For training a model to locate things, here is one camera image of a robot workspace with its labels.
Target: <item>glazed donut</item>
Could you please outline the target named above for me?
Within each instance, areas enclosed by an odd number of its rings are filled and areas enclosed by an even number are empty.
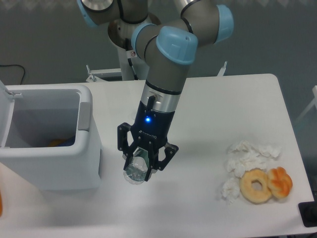
[[[293,187],[291,177],[286,173],[282,167],[271,169],[267,172],[267,186],[276,198],[287,197]]]
[[[259,182],[262,185],[262,190],[255,190],[252,187],[253,182]],[[240,179],[240,190],[242,195],[253,203],[266,202],[272,196],[267,187],[267,175],[262,170],[245,172]]]

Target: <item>white trash bin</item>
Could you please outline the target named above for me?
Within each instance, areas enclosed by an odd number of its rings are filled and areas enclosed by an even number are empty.
[[[102,145],[92,111],[82,85],[0,81],[0,162],[42,190],[98,187]]]

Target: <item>gray floor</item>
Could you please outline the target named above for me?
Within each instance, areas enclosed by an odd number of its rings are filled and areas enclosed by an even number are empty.
[[[235,18],[233,36],[198,50],[189,77],[275,74],[293,121],[313,99],[317,85],[317,1],[214,0]],[[162,22],[178,18],[171,0],[153,0]],[[0,64],[26,68],[25,84],[83,82],[91,69],[118,68],[107,24],[86,26],[75,0],[0,0]],[[0,68],[5,84],[18,84],[22,70]],[[296,131],[309,175],[317,175],[317,115]]]

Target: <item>trash bin lid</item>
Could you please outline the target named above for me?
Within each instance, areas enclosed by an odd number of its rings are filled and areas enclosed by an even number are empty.
[[[0,80],[0,148],[5,146],[12,120],[14,95]]]

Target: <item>white tissue paper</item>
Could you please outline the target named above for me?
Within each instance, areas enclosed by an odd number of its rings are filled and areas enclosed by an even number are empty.
[[[273,147],[271,145],[267,145],[267,146],[259,145],[258,152],[264,157],[277,159],[282,153],[282,147],[281,146]]]
[[[268,159],[278,159],[282,153],[282,147],[272,145],[253,145],[250,142],[243,140],[231,145],[228,149],[228,154],[233,157],[228,160],[226,169],[228,172],[233,172],[236,178],[230,178],[224,183],[221,194],[229,204],[240,194],[239,178],[246,171],[252,169],[266,170]]]
[[[235,178],[230,178],[224,183],[221,191],[222,196],[229,204],[232,204],[240,195],[239,182]]]
[[[245,171],[252,169],[266,169],[268,158],[278,159],[282,148],[272,145],[255,146],[250,142],[243,140],[235,143],[228,149],[229,154],[237,154],[239,157],[231,158],[227,163],[227,171],[233,171],[236,177],[241,178]]]
[[[272,146],[272,145],[252,145],[249,141],[242,140],[238,143],[235,143],[230,146],[228,149],[228,154],[234,152],[255,152],[259,153],[264,157],[277,159],[282,152],[281,146]]]
[[[241,178],[245,171],[250,171],[252,169],[265,170],[266,159],[258,156],[259,153],[251,151],[241,158],[230,158],[227,163],[227,171],[234,171],[234,175]]]

